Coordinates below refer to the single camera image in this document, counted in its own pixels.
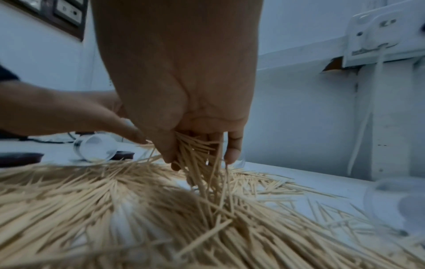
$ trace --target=person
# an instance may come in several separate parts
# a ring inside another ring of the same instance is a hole
[[[205,140],[228,132],[224,159],[233,163],[241,151],[254,93],[262,4],[262,0],[92,0],[101,57],[140,133],[123,127],[113,110],[84,93],[55,93],[62,100],[54,108],[43,108],[42,118],[55,109],[57,116],[68,118],[63,122],[55,118],[42,133],[48,128],[64,132],[89,126],[115,133],[125,129],[125,136],[119,135],[131,140],[146,135],[171,163],[177,154],[175,131]],[[71,100],[74,105],[65,104]],[[23,117],[14,117],[18,130]],[[39,132],[40,126],[31,123],[25,128],[30,134]]]

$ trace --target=human hand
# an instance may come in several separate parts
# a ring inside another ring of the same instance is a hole
[[[175,131],[204,140],[229,132],[224,159],[233,163],[253,96],[262,1],[92,5],[102,59],[129,118],[164,160],[175,160]]]
[[[111,92],[64,92],[19,81],[0,83],[0,128],[37,136],[71,131],[106,131],[144,144],[141,132],[125,115],[118,95]]]

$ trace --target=bundle of toothpicks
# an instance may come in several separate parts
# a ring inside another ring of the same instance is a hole
[[[287,205],[313,189],[222,168],[220,141],[178,141],[180,172],[161,156],[4,170],[0,269],[425,268],[413,250],[391,256],[353,247]],[[276,210],[262,195],[286,198],[273,200]]]

